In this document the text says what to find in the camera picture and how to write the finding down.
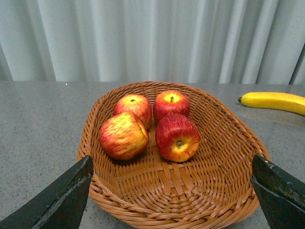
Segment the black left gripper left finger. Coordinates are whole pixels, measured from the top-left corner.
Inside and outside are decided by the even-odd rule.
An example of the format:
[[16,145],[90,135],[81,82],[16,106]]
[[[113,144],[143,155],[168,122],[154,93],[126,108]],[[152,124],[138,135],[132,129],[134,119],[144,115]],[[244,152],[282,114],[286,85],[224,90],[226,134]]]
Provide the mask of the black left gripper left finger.
[[87,155],[21,208],[2,229],[78,229],[87,205],[93,161]]

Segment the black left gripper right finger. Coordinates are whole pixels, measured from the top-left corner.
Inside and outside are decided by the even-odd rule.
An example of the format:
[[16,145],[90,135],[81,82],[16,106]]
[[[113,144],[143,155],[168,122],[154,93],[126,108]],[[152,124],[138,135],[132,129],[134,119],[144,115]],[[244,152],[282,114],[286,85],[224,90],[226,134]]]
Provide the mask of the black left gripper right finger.
[[266,158],[255,155],[251,183],[272,229],[305,227],[305,184]]

